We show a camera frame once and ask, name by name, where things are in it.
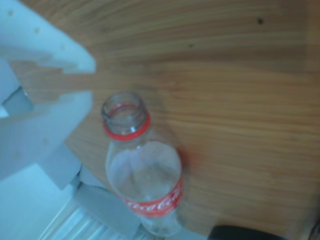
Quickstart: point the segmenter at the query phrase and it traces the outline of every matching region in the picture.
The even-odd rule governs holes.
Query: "bottle mouth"
[[[120,92],[109,97],[102,106],[101,115],[105,132],[119,141],[141,136],[150,125],[145,103],[134,92]]]

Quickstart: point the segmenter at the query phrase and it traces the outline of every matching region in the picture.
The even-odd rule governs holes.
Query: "red label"
[[[177,208],[183,196],[182,177],[174,189],[166,196],[150,202],[135,202],[127,199],[122,199],[128,207],[136,214],[145,217],[162,217]]]

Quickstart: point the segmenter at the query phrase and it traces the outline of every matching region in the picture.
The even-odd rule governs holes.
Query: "table surface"
[[[92,90],[67,143],[106,185],[111,94],[145,100],[183,155],[187,227],[298,239],[318,210],[320,1],[25,0],[96,58],[93,75],[13,63],[35,102]]]

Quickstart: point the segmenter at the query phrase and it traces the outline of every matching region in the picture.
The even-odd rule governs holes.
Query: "coca-cola bottle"
[[[182,166],[176,149],[151,129],[144,101],[133,92],[111,96],[102,107],[110,137],[105,170],[110,185],[152,234],[181,229]]]

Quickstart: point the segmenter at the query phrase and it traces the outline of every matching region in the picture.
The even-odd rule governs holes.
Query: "bottle body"
[[[181,160],[163,136],[148,126],[131,139],[111,138],[105,169],[114,191],[149,232],[167,237],[181,229]]]

